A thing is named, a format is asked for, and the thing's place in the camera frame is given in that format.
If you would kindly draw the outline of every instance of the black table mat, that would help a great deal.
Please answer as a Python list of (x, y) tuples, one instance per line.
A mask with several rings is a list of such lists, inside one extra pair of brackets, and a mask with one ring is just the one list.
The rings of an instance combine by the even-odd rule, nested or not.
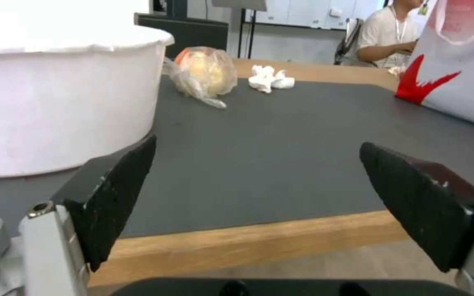
[[(123, 236), (149, 236), (383, 210), (358, 159), (371, 141), (445, 163), (474, 184), (474, 124), (377, 86), (296, 82), (263, 94), (240, 80), (214, 109), (163, 78), (157, 155)], [(0, 179), (13, 234), (66, 171)]]

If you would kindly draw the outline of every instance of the bread in plastic bag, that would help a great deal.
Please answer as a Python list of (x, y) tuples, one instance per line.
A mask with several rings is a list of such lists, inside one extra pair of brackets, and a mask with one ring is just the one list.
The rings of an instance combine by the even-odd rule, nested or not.
[(187, 47), (175, 62), (166, 58), (163, 73), (169, 75), (177, 89), (213, 107), (226, 104), (216, 99), (237, 86), (237, 71), (226, 52), (211, 47)]

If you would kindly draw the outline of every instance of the white bowl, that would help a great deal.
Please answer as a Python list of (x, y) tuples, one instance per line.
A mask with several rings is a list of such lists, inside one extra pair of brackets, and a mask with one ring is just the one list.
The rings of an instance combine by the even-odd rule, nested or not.
[(0, 39), (0, 177), (77, 167), (150, 131), (169, 33), (12, 30)]

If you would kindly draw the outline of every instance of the man's arm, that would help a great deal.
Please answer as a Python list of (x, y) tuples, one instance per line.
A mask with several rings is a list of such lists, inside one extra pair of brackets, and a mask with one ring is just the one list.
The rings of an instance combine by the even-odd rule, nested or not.
[(388, 46), (367, 46), (358, 49), (358, 58), (363, 62), (375, 62), (376, 60), (383, 60), (388, 56), (391, 56), (398, 51), (409, 51), (412, 52), (416, 41), (408, 43), (398, 43)]

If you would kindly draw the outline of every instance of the wooden table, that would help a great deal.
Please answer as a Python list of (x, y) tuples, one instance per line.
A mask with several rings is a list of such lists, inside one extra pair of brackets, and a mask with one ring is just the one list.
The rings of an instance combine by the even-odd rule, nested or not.
[[(286, 69), (296, 81), (372, 84), (395, 90), (384, 69), (235, 60), (239, 77), (252, 65)], [(407, 238), (386, 210), (184, 234), (125, 238), (92, 276), (90, 286), (136, 281), (313, 255)]]

